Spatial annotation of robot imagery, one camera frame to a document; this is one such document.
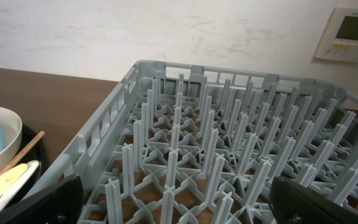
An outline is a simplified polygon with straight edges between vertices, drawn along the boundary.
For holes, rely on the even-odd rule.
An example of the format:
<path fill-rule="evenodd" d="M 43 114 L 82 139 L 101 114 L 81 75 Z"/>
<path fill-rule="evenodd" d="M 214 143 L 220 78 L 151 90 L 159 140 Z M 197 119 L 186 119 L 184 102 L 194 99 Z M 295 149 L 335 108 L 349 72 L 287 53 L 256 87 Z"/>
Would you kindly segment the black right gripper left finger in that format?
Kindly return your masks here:
<path fill-rule="evenodd" d="M 0 224 L 76 223 L 84 205 L 81 177 L 71 174 L 0 211 Z"/>

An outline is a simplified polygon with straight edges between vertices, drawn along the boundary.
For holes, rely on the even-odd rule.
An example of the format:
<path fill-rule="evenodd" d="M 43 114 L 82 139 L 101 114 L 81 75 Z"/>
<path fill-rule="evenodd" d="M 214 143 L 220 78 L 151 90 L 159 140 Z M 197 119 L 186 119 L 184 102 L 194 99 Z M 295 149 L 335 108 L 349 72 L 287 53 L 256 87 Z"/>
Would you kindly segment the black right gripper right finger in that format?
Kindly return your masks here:
<path fill-rule="evenodd" d="M 287 177 L 274 177 L 269 208 L 278 224 L 358 224 L 358 214 Z"/>

